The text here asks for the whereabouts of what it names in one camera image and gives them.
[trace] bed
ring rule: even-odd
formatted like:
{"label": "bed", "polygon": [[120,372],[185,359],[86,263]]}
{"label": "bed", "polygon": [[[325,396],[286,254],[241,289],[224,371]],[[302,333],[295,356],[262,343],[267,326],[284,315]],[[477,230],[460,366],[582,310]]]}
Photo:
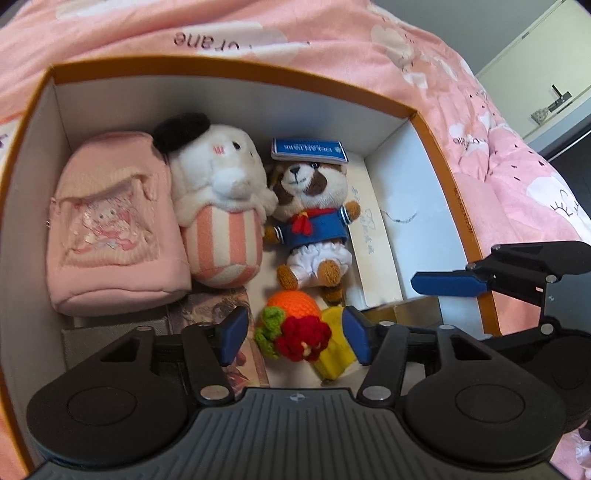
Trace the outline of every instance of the bed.
{"label": "bed", "polygon": [[[482,256],[498,243],[591,243],[591,220],[566,182],[505,123],[466,62],[435,35],[368,0],[30,0],[0,30],[0,49],[0,168],[53,63],[141,54],[240,57],[416,108],[452,170]],[[498,295],[495,307],[502,333],[537,323],[538,310],[522,302]],[[0,477],[22,478],[1,427]],[[555,460],[572,478],[583,475],[571,436]]]}

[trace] gray ridged plate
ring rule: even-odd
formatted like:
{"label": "gray ridged plate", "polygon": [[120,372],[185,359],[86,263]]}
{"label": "gray ridged plate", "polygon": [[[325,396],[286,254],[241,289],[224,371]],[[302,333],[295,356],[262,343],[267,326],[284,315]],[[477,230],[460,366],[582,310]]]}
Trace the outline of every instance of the gray ridged plate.
{"label": "gray ridged plate", "polygon": [[423,452],[394,413],[354,402],[348,390],[248,389],[207,408],[162,454],[106,472],[48,462],[33,480],[558,480],[548,464],[510,473],[450,466]]}

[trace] black plush ear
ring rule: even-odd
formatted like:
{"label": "black plush ear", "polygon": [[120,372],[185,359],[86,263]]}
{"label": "black plush ear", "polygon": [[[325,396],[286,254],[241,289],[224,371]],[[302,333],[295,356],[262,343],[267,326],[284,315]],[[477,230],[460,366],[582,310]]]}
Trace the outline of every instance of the black plush ear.
{"label": "black plush ear", "polygon": [[167,155],[203,135],[210,125],[204,113],[183,113],[157,125],[152,144],[162,155]]}

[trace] crocheted orange ball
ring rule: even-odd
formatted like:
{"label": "crocheted orange ball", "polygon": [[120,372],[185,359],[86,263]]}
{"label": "crocheted orange ball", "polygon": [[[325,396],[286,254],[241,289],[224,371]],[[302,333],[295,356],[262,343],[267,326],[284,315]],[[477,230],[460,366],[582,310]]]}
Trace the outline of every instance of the crocheted orange ball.
{"label": "crocheted orange ball", "polygon": [[314,299],[298,290],[286,290],[275,293],[267,302],[267,306],[283,309],[286,317],[302,318],[314,316],[320,318],[320,308]]}

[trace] blue tag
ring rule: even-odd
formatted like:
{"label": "blue tag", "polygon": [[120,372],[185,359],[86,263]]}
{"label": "blue tag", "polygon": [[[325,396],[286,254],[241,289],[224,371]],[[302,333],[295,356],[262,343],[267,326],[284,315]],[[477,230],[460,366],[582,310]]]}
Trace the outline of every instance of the blue tag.
{"label": "blue tag", "polygon": [[347,154],[340,142],[308,138],[274,138],[271,157],[275,160],[302,158],[321,163],[347,163]]}

